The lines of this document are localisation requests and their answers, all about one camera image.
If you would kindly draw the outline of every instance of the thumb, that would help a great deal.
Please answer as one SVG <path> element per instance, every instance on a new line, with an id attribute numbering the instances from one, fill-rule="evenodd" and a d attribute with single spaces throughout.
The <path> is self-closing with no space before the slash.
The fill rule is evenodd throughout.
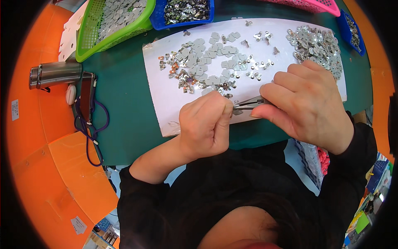
<path id="1" fill-rule="evenodd" d="M 214 126 L 214 144 L 227 149 L 229 146 L 229 121 L 234 105 L 229 101 L 225 107 L 220 119 Z"/>
<path id="2" fill-rule="evenodd" d="M 289 136 L 297 137 L 292 119 L 285 111 L 278 107 L 269 104 L 260 105 L 252 110 L 250 116 L 253 118 L 265 118 L 284 130 Z"/>

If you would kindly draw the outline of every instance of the green tabletop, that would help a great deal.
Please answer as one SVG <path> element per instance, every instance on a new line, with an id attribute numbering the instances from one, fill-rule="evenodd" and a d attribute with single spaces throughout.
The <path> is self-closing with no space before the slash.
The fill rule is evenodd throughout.
<path id="1" fill-rule="evenodd" d="M 347 87 L 346 110 L 355 114 L 373 103 L 368 55 L 361 57 L 339 33 L 335 17 L 329 13 L 312 14 L 300 9 L 255 0 L 216 1 L 214 22 L 243 18 L 283 18 L 328 27 L 340 41 L 341 58 Z M 342 0 L 339 8 L 349 13 Z M 98 75 L 96 98 L 109 111 L 109 126 L 98 134 L 104 165 L 127 165 L 153 147 L 170 139 L 162 137 L 153 107 L 145 72 L 142 45 L 192 26 L 171 30 L 150 30 L 122 42 L 83 62 L 83 69 Z M 93 124 L 101 127 L 105 113 L 96 108 Z M 289 136 L 267 120 L 253 120 L 230 127 L 230 148 L 253 148 L 275 143 Z"/>

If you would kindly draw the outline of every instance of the blue plastic tray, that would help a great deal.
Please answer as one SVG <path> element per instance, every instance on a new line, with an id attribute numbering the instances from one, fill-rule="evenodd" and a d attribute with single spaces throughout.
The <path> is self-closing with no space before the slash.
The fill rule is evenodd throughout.
<path id="1" fill-rule="evenodd" d="M 361 52 L 359 52 L 357 50 L 357 48 L 351 43 L 352 34 L 351 34 L 350 29 L 349 29 L 349 25 L 347 23 L 347 20 L 345 19 L 346 15 L 354 22 L 354 25 L 358 29 L 359 48 L 361 49 Z M 346 41 L 347 43 L 349 43 L 351 45 L 351 47 L 353 49 L 355 49 L 355 51 L 357 51 L 361 56 L 363 56 L 365 54 L 365 52 L 366 52 L 365 44 L 363 43 L 361 31 L 359 30 L 359 27 L 358 27 L 357 23 L 354 21 L 354 19 L 349 14 L 345 13 L 344 10 L 341 10 L 340 16 L 336 17 L 336 20 L 337 20 L 337 25 L 339 26 L 341 37 L 343 38 L 343 40 Z"/>
<path id="2" fill-rule="evenodd" d="M 152 26 L 156 30 L 169 29 L 172 27 L 180 27 L 187 26 L 193 24 L 208 24 L 213 22 L 214 18 L 214 0 L 209 0 L 210 10 L 209 10 L 209 19 L 208 20 L 199 20 L 199 21 L 191 21 L 191 22 L 182 22 L 178 24 L 170 24 L 166 25 L 164 20 L 164 7 L 167 4 L 167 0 L 156 0 L 156 6 L 152 15 L 150 15 L 149 20 L 152 23 Z"/>

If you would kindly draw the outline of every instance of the stainless steel thermos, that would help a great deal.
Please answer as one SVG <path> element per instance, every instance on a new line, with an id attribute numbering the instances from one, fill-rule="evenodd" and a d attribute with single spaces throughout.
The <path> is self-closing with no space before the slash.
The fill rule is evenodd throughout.
<path id="1" fill-rule="evenodd" d="M 29 89 L 42 89 L 64 83 L 77 83 L 82 77 L 82 64 L 77 61 L 43 63 L 30 70 Z"/>

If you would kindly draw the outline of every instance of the white cardboard sheet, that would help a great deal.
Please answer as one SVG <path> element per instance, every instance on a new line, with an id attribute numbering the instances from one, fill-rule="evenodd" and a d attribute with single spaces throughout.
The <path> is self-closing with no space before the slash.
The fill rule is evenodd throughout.
<path id="1" fill-rule="evenodd" d="M 251 26 L 245 25 L 245 20 L 252 21 Z M 166 65 L 166 69 L 159 70 L 159 56 L 163 56 L 171 51 L 178 51 L 181 48 L 181 44 L 194 41 L 197 38 L 203 38 L 206 43 L 206 50 L 211 46 L 209 39 L 212 32 L 217 32 L 221 35 L 228 36 L 231 32 L 239 32 L 241 37 L 234 42 L 227 41 L 226 45 L 231 45 L 239 49 L 239 53 L 246 54 L 247 56 L 253 55 L 254 60 L 264 61 L 265 63 L 270 59 L 274 62 L 273 66 L 268 67 L 266 70 L 259 69 L 258 72 L 261 74 L 261 81 L 256 79 L 250 79 L 246 76 L 246 72 L 252 71 L 249 67 L 247 71 L 237 71 L 240 75 L 240 79 L 230 78 L 230 81 L 236 81 L 237 88 L 227 91 L 227 93 L 233 94 L 233 98 L 230 100 L 234 101 L 245 101 L 259 95 L 259 88 L 262 84 L 271 82 L 273 76 L 278 71 L 286 71 L 287 67 L 292 63 L 298 63 L 293 57 L 294 47 L 286 39 L 287 30 L 296 30 L 297 26 L 309 25 L 310 27 L 319 27 L 322 30 L 328 30 L 315 24 L 309 24 L 299 21 L 275 19 L 275 18 L 250 18 L 250 19 L 237 19 L 229 20 L 217 23 L 210 23 L 199 27 L 191 28 L 188 31 L 191 32 L 189 36 L 183 36 L 183 32 L 179 32 L 163 39 L 153 42 L 152 44 L 143 48 L 143 55 L 145 61 L 145 69 L 148 77 L 149 88 L 152 96 L 152 101 L 155 107 L 156 116 L 158 118 L 159 127 L 163 137 L 177 135 L 180 133 L 179 129 L 179 110 L 186 103 L 192 102 L 199 98 L 201 95 L 201 89 L 195 85 L 195 93 L 183 93 L 182 88 L 178 89 L 179 80 L 176 78 L 169 79 L 169 70 L 171 67 Z M 265 41 L 257 42 L 253 37 L 257 34 L 265 31 L 273 34 L 270 39 L 270 45 L 267 45 Z M 242 45 L 240 42 L 247 40 L 249 48 Z M 277 55 L 273 55 L 273 48 L 277 47 L 280 51 Z M 217 56 L 212 59 L 212 63 L 208 65 L 208 71 L 205 73 L 208 76 L 215 75 L 219 77 L 223 68 L 221 68 L 221 62 L 227 61 L 231 58 L 226 56 Z M 345 88 L 344 71 L 341 74 L 341 79 L 337 81 L 338 89 L 341 95 L 341 100 L 347 100 L 347 92 Z M 243 114 L 238 116 L 233 115 L 230 123 L 239 123 L 248 120 L 253 120 L 249 117 L 251 110 L 243 110 Z"/>

